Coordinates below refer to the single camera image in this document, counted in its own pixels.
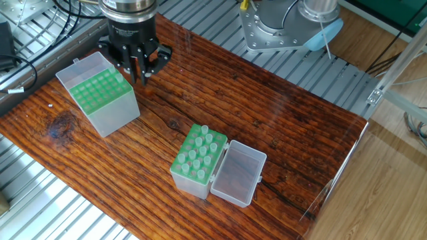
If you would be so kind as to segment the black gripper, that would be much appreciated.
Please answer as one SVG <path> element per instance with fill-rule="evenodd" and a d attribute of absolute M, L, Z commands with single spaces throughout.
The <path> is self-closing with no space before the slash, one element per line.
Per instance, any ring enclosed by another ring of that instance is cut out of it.
<path fill-rule="evenodd" d="M 108 40 L 99 40 L 99 49 L 116 67 L 122 67 L 131 75 L 132 83 L 137 81 L 137 67 L 128 46 L 138 47 L 138 65 L 143 85 L 171 60 L 172 48 L 158 44 L 155 16 L 138 23 L 122 23 L 113 19 L 107 19 L 107 22 Z M 156 51 L 157 57 L 151 60 L 153 53 L 148 51 Z"/>

